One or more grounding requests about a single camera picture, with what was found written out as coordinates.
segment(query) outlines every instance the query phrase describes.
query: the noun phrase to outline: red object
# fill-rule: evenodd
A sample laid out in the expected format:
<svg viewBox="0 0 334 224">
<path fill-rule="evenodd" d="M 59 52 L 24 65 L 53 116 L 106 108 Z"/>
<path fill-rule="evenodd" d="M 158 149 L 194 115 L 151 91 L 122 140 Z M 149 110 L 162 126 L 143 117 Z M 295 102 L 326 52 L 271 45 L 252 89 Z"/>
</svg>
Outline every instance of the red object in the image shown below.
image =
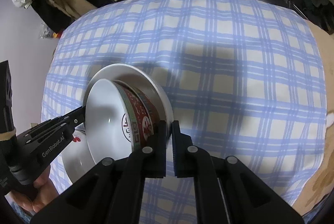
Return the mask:
<svg viewBox="0 0 334 224">
<path fill-rule="evenodd" d="M 73 137 L 74 142 L 81 142 L 81 139 L 79 137 Z"/>
<path fill-rule="evenodd" d="M 159 124 L 160 118 L 159 118 L 159 114 L 157 109 L 155 108 L 155 106 L 151 103 L 151 101 L 148 99 L 148 97 L 138 88 L 136 87 L 131 87 L 131 89 L 133 89 L 135 91 L 135 93 L 139 96 L 139 98 L 142 100 L 142 102 L 144 103 L 151 121 L 153 123 L 153 127 L 157 126 Z"/>
<path fill-rule="evenodd" d="M 126 94 L 127 98 L 131 103 L 132 109 L 136 116 L 136 121 L 128 121 L 128 123 L 131 123 L 132 126 L 134 144 L 140 142 L 140 147 L 145 147 L 147 138 L 154 133 L 149 114 L 147 113 L 141 100 L 132 91 L 120 85 L 118 85 L 117 88 L 123 89 L 124 93 Z M 136 132 L 139 132 L 139 140 L 136 136 Z"/>
<path fill-rule="evenodd" d="M 128 120 L 126 118 L 126 115 L 124 113 L 123 118 L 122 118 L 122 130 L 123 130 L 123 135 L 125 136 L 125 138 L 131 142 L 131 132 L 129 129 L 129 124 L 128 124 Z"/>
</svg>

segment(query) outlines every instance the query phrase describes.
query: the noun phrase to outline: stacked dishes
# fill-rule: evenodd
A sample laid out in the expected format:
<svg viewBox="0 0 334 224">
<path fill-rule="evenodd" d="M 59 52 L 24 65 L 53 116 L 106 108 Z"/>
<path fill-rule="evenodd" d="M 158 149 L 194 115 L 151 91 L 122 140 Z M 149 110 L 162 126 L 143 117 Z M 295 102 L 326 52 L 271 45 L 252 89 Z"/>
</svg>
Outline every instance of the stacked dishes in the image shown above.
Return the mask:
<svg viewBox="0 0 334 224">
<path fill-rule="evenodd" d="M 160 120 L 165 120 L 168 127 L 173 121 L 172 107 L 162 87 L 126 64 L 112 64 L 97 72 L 88 84 L 83 105 L 87 144 L 95 163 L 105 157 L 128 157 L 146 146 Z M 76 168 L 76 172 L 73 162 L 78 160 L 63 162 L 72 182 L 87 172 L 86 161 L 82 163 L 85 168 Z"/>
</svg>

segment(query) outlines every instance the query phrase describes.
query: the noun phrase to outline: beige cloth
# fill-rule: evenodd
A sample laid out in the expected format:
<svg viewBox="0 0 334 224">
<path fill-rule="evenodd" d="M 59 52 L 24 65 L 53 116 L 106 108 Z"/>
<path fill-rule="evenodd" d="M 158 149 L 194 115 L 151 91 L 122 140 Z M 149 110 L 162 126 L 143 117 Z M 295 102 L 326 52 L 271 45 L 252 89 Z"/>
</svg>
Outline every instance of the beige cloth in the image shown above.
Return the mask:
<svg viewBox="0 0 334 224">
<path fill-rule="evenodd" d="M 0 141 L 5 141 L 11 139 L 16 134 L 16 128 L 11 132 L 0 133 Z"/>
<path fill-rule="evenodd" d="M 327 111 L 334 110 L 334 40 L 324 30 L 315 24 L 308 25 L 317 42 L 324 66 L 327 95 Z M 324 195 L 332 191 L 334 186 L 334 126 L 326 131 L 324 159 L 317 172 L 303 187 L 293 208 L 301 215 L 310 211 Z"/>
<path fill-rule="evenodd" d="M 61 10 L 66 15 L 75 19 L 80 18 L 92 9 L 96 9 L 91 3 L 86 0 L 47 0 L 54 7 Z"/>
</svg>

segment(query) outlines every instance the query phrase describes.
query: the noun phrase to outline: bed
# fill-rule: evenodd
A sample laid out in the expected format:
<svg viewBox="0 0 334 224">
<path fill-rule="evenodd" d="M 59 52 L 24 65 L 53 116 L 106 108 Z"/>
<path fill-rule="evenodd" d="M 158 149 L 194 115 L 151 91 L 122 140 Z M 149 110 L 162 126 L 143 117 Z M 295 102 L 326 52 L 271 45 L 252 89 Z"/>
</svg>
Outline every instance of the bed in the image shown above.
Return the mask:
<svg viewBox="0 0 334 224">
<path fill-rule="evenodd" d="M 332 188 L 332 129 L 325 138 L 332 80 L 325 83 L 325 75 L 333 70 L 323 57 L 331 38 L 316 40 L 323 33 L 294 11 L 257 0 L 108 5 L 64 31 L 46 78 L 42 121 L 81 106 L 104 66 L 134 65 L 161 84 L 195 145 L 237 156 L 304 214 Z M 327 99 L 332 107 L 334 98 Z M 193 181 L 173 177 L 170 150 L 167 161 L 166 178 L 145 182 L 140 222 L 195 223 Z M 51 179 L 59 192 L 71 184 L 61 155 Z"/>
</svg>

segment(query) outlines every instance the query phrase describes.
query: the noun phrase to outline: finger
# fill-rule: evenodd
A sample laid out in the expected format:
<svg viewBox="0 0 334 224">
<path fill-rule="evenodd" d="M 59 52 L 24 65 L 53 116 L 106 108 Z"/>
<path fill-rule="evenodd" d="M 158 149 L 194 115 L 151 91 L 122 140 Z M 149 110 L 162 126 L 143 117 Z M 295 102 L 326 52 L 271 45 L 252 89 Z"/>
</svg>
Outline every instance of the finger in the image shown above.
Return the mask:
<svg viewBox="0 0 334 224">
<path fill-rule="evenodd" d="M 36 213 L 39 212 L 58 196 L 59 194 L 56 187 L 54 186 L 51 179 L 48 179 L 47 182 L 39 189 L 39 193 L 36 199 L 32 202 L 34 211 Z"/>
<path fill-rule="evenodd" d="M 50 175 L 50 169 L 51 169 L 51 166 L 49 165 L 42 172 L 42 174 L 34 181 L 34 187 L 35 188 L 40 188 L 47 182 L 47 180 L 49 179 L 49 175 Z"/>
<path fill-rule="evenodd" d="M 32 202 L 25 195 L 12 190 L 9 192 L 9 196 L 18 206 L 21 206 L 24 210 L 28 212 L 33 210 Z"/>
</svg>

